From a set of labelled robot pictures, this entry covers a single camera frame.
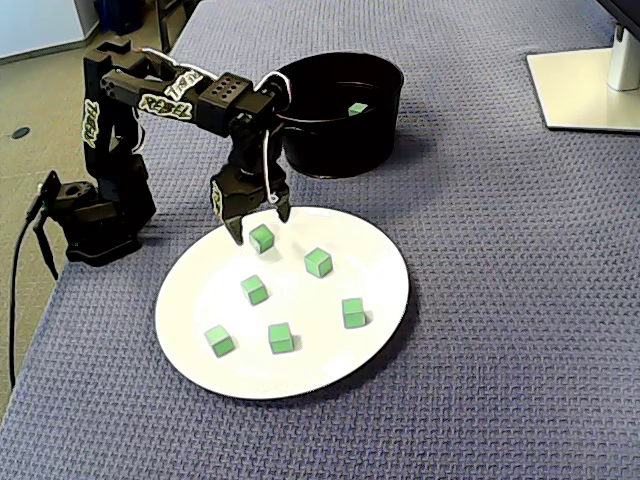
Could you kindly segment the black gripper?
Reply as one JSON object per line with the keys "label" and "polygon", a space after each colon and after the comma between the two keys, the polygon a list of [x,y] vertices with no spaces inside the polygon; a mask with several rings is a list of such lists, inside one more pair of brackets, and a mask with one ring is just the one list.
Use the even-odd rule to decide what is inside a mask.
{"label": "black gripper", "polygon": [[237,245],[242,245],[243,218],[258,208],[258,191],[275,207],[282,223],[290,217],[290,191],[286,189],[286,174],[275,161],[267,161],[261,147],[243,150],[233,147],[227,164],[212,177],[212,205]]}

